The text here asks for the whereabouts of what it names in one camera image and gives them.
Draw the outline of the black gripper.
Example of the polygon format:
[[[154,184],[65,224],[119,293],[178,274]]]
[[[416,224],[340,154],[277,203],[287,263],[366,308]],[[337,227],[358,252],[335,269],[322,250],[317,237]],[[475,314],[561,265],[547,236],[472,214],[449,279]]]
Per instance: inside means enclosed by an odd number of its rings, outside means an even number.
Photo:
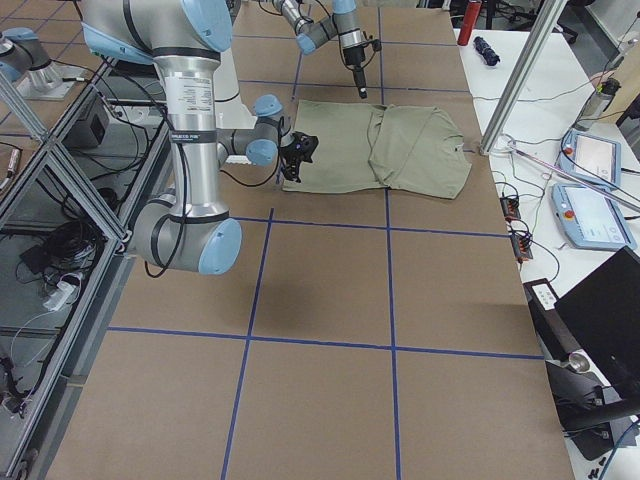
[[[366,99],[366,77],[363,69],[363,63],[365,62],[364,47],[362,45],[356,45],[348,48],[343,48],[342,54],[346,67],[352,72],[359,97],[361,99]]]
[[[280,148],[281,172],[285,173],[285,179],[300,183],[300,165],[312,163],[312,156],[319,145],[317,136],[294,131],[292,141]]]

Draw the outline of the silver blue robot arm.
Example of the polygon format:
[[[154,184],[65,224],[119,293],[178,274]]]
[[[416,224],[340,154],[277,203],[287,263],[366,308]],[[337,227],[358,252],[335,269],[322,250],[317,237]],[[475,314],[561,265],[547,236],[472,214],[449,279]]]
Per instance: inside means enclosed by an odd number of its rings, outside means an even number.
[[[368,97],[365,50],[369,45],[376,50],[377,40],[367,37],[362,30],[355,1],[332,1],[331,10],[318,1],[325,12],[325,17],[318,21],[302,13],[302,1],[259,1],[259,5],[266,13],[287,21],[304,56],[336,39],[342,65],[351,72],[359,97]]]
[[[133,231],[137,254],[162,271],[227,272],[242,242],[241,225],[218,191],[227,158],[275,163],[286,179],[296,180],[317,138],[292,130],[274,95],[256,101],[251,128],[218,128],[214,73],[232,40],[226,2],[86,1],[82,10],[90,50],[153,66],[165,93],[160,112],[169,127],[174,185],[139,213]]]

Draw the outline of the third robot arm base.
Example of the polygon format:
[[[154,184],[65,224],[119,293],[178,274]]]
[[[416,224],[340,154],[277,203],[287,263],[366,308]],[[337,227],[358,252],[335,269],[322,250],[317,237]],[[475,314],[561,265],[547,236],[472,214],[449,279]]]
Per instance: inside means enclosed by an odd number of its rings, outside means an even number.
[[[1,32],[1,73],[11,83],[22,77],[17,91],[27,100],[63,100],[76,83],[85,83],[84,67],[58,68],[36,33],[26,27]]]

